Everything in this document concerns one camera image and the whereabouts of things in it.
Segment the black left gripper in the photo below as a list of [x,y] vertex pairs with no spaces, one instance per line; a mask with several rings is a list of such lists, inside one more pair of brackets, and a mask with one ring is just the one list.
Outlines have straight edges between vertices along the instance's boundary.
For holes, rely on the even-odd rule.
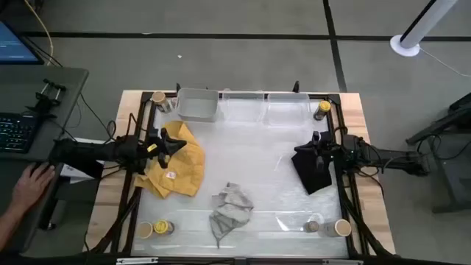
[[147,131],[146,145],[150,158],[157,158],[162,169],[168,168],[168,155],[165,151],[179,151],[187,144],[185,140],[177,140],[170,137],[166,128],[151,128]]

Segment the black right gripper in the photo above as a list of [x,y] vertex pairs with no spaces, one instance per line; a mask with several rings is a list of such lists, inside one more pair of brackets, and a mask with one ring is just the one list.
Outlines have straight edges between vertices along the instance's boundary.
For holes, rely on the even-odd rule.
[[316,159],[316,169],[323,170],[333,159],[333,152],[336,150],[337,143],[333,140],[329,132],[321,132],[319,139],[319,132],[314,131],[312,135],[312,142],[317,144],[319,142],[319,156]]

